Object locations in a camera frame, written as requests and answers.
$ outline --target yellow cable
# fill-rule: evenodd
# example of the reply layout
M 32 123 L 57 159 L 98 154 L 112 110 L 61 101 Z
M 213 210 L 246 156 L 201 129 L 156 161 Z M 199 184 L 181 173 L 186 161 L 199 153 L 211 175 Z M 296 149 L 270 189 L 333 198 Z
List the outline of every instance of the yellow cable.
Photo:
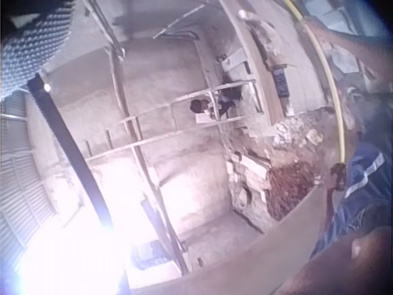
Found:
M 318 54 L 318 57 L 322 63 L 322 67 L 324 69 L 327 81 L 329 83 L 330 93 L 332 94 L 333 105 L 336 111 L 336 119 L 337 119 L 337 126 L 338 126 L 338 144 L 340 147 L 340 163 L 345 163 L 345 138 L 344 138 L 343 113 L 341 111 L 340 99 L 338 98 L 338 92 L 337 92 L 336 84 L 333 79 L 332 71 L 330 70 L 325 53 L 322 50 L 322 47 L 319 44 L 314 33 L 310 30 L 310 28 L 306 23 L 302 22 L 303 16 L 299 12 L 299 10 L 297 10 L 297 8 L 293 5 L 291 0 L 285 0 L 285 4 L 288 6 L 290 11 L 292 11 L 292 13 L 295 15 L 296 19 L 302 23 L 306 31 L 306 34 L 309 37 L 312 45 L 314 46 Z

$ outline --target reflective stripe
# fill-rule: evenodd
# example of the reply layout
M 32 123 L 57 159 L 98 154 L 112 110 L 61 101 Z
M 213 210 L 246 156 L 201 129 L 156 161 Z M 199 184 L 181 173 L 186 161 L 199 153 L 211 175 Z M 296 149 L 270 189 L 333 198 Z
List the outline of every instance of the reflective stripe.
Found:
M 374 162 L 369 166 L 364 172 L 364 177 L 358 183 L 355 183 L 353 186 L 349 187 L 345 193 L 345 198 L 348 198 L 354 191 L 364 187 L 368 183 L 368 176 L 374 173 L 382 164 L 385 162 L 385 158 L 382 153 L 378 155 L 378 157 L 374 160 Z

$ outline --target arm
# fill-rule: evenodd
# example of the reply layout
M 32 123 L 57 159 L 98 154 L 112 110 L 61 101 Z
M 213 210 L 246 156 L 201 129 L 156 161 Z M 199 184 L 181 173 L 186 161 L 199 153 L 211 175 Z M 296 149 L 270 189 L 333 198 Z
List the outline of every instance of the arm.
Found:
M 380 41 L 378 38 L 337 33 L 316 22 L 310 20 L 305 22 L 319 40 L 346 49 L 370 69 L 382 75 L 385 80 L 393 81 L 391 40 Z
M 319 228 L 319 238 L 325 234 L 332 222 L 334 215 L 333 207 L 333 192 L 335 190 L 343 189 L 343 180 L 345 179 L 345 164 L 335 164 L 330 169 L 330 174 L 325 182 L 326 193 L 324 195 L 324 201 L 322 204 L 322 218 L 321 227 Z
M 333 196 L 333 189 L 327 189 L 324 195 L 324 202 L 322 204 L 322 218 L 321 218 L 321 226 L 319 228 L 319 238 L 323 237 L 323 235 L 329 228 L 329 225 L 333 219 L 334 207 L 333 207 L 332 196 Z

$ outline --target dark hair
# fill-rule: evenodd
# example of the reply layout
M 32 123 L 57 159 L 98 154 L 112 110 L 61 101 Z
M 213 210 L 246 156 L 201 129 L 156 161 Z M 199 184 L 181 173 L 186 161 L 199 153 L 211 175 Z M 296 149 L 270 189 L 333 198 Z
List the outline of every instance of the dark hair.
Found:
M 192 100 L 190 105 L 190 110 L 195 114 L 201 114 L 202 111 L 202 102 L 200 100 Z

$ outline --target wooden board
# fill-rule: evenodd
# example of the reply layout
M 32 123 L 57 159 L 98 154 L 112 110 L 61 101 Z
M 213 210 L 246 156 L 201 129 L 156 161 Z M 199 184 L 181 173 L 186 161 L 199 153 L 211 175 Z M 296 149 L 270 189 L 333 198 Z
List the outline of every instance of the wooden board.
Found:
M 254 73 L 256 79 L 255 85 L 268 124 L 273 125 L 282 121 L 284 119 L 284 111 L 282 110 L 273 76 L 267 71 L 257 44 L 247 25 L 237 17 L 239 10 L 243 8 L 237 0 L 220 0 L 220 3 L 232 22 L 247 55 L 250 70 Z

